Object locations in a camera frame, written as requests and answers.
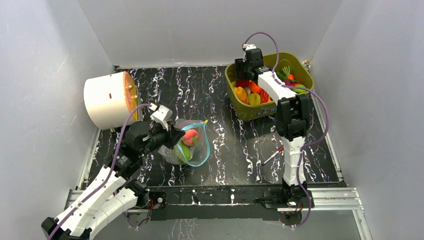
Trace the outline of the pink toy peach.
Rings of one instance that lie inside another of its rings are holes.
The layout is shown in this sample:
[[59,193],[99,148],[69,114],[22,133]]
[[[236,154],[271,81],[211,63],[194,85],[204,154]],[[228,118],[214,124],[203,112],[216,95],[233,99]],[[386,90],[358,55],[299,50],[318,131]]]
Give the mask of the pink toy peach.
[[189,147],[197,146],[198,140],[199,140],[199,133],[195,129],[185,130],[185,134],[181,138],[182,143]]

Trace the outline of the green toy leaf vegetable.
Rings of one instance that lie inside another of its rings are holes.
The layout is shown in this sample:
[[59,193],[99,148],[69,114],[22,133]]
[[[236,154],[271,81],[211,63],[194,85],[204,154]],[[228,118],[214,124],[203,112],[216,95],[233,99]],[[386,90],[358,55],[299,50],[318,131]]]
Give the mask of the green toy leaf vegetable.
[[176,145],[175,154],[178,160],[184,164],[187,164],[192,159],[190,147],[182,141]]

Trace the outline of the clear zip top bag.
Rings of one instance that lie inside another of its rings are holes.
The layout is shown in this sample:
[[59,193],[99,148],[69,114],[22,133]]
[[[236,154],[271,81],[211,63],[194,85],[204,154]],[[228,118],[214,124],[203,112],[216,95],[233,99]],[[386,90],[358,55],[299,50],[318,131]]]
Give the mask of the clear zip top bag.
[[185,132],[173,149],[161,146],[158,153],[170,164],[199,167],[211,153],[207,137],[207,120],[178,119],[176,127]]

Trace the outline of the red toy apple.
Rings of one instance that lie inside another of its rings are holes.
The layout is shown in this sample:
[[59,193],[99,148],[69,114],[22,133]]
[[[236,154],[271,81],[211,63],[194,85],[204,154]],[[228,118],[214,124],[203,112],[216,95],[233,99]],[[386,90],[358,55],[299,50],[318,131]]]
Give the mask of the red toy apple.
[[250,84],[250,80],[236,80],[235,81],[235,86],[236,87],[242,87],[242,88],[246,88],[249,86]]

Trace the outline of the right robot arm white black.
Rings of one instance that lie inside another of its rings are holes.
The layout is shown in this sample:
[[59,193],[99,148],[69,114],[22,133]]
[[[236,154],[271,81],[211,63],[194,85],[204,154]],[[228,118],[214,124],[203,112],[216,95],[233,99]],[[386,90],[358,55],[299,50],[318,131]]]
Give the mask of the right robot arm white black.
[[281,192],[265,191],[261,202],[271,207],[295,207],[307,188],[303,145],[310,126],[309,101],[304,94],[291,90],[277,74],[265,66],[262,51],[254,44],[243,44],[244,56],[237,58],[235,75],[239,80],[253,80],[276,104],[276,130],[282,139],[284,171]]

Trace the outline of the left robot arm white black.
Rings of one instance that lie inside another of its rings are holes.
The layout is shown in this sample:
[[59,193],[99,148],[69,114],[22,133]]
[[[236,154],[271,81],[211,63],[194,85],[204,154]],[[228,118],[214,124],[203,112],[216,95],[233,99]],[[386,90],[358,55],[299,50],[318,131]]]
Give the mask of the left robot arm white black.
[[91,184],[56,217],[47,217],[41,228],[48,240],[92,240],[116,217],[132,207],[144,208],[151,201],[148,188],[132,175],[142,158],[166,147],[172,149],[185,131],[172,123],[145,121],[123,126],[114,154]]

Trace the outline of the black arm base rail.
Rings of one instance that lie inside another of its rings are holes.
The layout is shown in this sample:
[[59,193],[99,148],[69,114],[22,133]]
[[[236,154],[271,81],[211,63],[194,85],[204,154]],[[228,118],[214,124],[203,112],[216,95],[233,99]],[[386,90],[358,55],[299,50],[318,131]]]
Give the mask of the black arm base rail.
[[315,206],[312,193],[290,194],[282,184],[185,185],[149,189],[154,221],[262,219],[301,222]]

